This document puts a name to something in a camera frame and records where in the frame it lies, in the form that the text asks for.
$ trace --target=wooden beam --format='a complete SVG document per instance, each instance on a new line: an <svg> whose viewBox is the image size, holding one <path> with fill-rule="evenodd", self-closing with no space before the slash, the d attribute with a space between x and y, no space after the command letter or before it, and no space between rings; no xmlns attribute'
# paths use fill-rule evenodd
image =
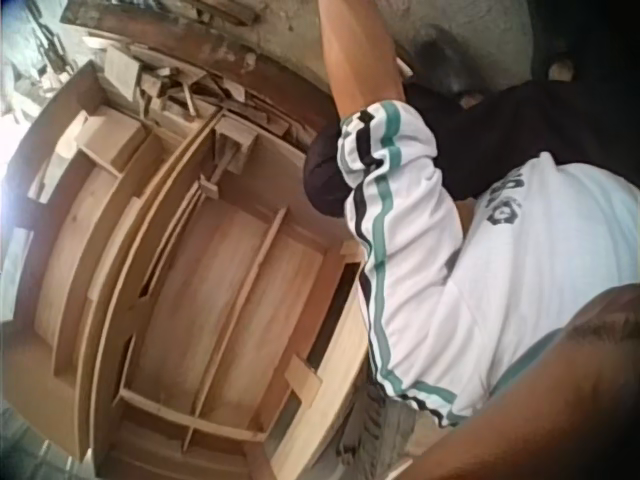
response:
<svg viewBox="0 0 640 480"><path fill-rule="evenodd" d="M306 362L300 360L300 357L297 355L291 358L291 363L289 363L289 368L287 368L284 376L302 402L302 406L309 408L316 399L318 390L320 390L320 386L322 385L322 380L320 380L313 369L307 365Z"/></svg>
<svg viewBox="0 0 640 480"><path fill-rule="evenodd" d="M278 480L296 480L316 457L367 358L367 331L355 282L336 332L318 369L322 386L313 405L298 411L271 458Z"/></svg>
<svg viewBox="0 0 640 480"><path fill-rule="evenodd" d="M231 438L234 440L241 440L243 442L264 442L266 434L263 432L255 432L251 430L242 430L239 428L227 427L224 425L216 425L215 423L207 422L200 418L195 418L190 415L186 415L181 412L177 412L171 408L162 406L151 400L138 395L131 390L122 389L120 396L129 405L144 410L145 412L157 415L171 423L183 425L190 429L195 429L200 432L209 433L224 438Z"/></svg>
<svg viewBox="0 0 640 480"><path fill-rule="evenodd" d="M220 361L222 360L224 350L229 343L229 339L231 338L233 329L235 328L238 319L240 318L242 308L247 302L249 294L251 293L251 289L253 288L256 279L258 278L260 267L264 263L264 260L267 257L271 246L273 245L273 241L275 240L276 235L278 234L278 231L282 226L282 222L284 221L284 217L286 214L287 209L283 208L278 212L275 219L273 220L273 223L269 227L269 230L267 231L267 234L262 242L260 250L258 250L256 258L253 260L251 269L249 270L249 273L245 277L244 282L242 283L242 286L240 287L240 290L236 295L229 316L224 321L222 330L220 332L220 337L216 342L213 351L211 352L209 361L207 362L207 367L205 368L201 388L198 389L198 392L196 394L193 409L196 417L200 416L200 414L202 413L202 408L204 407L207 393L209 393L209 389L213 384L213 378L215 376L216 370L218 369L218 366L220 365ZM185 438L183 450L186 450L188 448L192 436L193 429L190 429Z"/></svg>

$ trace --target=black pants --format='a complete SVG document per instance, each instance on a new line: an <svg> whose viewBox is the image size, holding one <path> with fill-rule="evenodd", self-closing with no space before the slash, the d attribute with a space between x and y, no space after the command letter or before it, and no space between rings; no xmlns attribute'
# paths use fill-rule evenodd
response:
<svg viewBox="0 0 640 480"><path fill-rule="evenodd" d="M533 20L549 16L542 8L549 5L547 0L531 3L537 8ZM405 85L407 103L434 132L438 145L435 164L454 200L481 195L543 151L550 152L559 165L587 163L640 188L640 73L628 56L620 59L620 52L612 51L614 42L606 26L597 36L580 40L585 31L595 31L590 24L595 20L594 14L568 34L554 26L554 35L577 39L564 43L570 47L565 53L577 59L576 82L534 80L490 95L469 110L420 85ZM557 56L548 44L536 46L534 72L544 71L549 64L540 58ZM310 202L321 213L334 217L343 215L344 202L351 193L336 162L339 136L339 125L321 132L307 153L304 171Z"/></svg>

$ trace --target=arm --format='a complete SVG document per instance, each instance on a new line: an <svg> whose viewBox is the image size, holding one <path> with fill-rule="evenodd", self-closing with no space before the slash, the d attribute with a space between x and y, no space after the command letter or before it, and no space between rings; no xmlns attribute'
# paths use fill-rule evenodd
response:
<svg viewBox="0 0 640 480"><path fill-rule="evenodd" d="M399 480L627 478L613 469L637 457L639 331L640 286L598 296L535 367Z"/></svg>
<svg viewBox="0 0 640 480"><path fill-rule="evenodd" d="M342 118L404 101L393 40L373 0L319 0L324 60Z"/></svg>

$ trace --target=unfinished furniture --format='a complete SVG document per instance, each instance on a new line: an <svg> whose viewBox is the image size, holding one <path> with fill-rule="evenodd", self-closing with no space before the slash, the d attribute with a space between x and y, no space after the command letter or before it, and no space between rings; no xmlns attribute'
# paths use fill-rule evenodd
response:
<svg viewBox="0 0 640 480"><path fill-rule="evenodd" d="M2 189L2 259L19 266L3 393L104 478L294 480L366 356L359 259L307 202L300 151L195 106L186 123L139 115L88 63L33 124Z"/></svg>

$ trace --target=man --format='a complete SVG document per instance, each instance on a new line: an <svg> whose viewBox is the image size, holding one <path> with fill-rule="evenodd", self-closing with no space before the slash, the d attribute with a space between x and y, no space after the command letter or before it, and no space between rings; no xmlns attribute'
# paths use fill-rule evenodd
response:
<svg viewBox="0 0 640 480"><path fill-rule="evenodd" d="M374 374L387 394L458 424L583 305L640 280L640 192L611 172L559 166L536 151L471 210L457 206L434 166L437 138L405 103L375 3L319 7L343 119L345 218L366 254L361 303Z"/></svg>

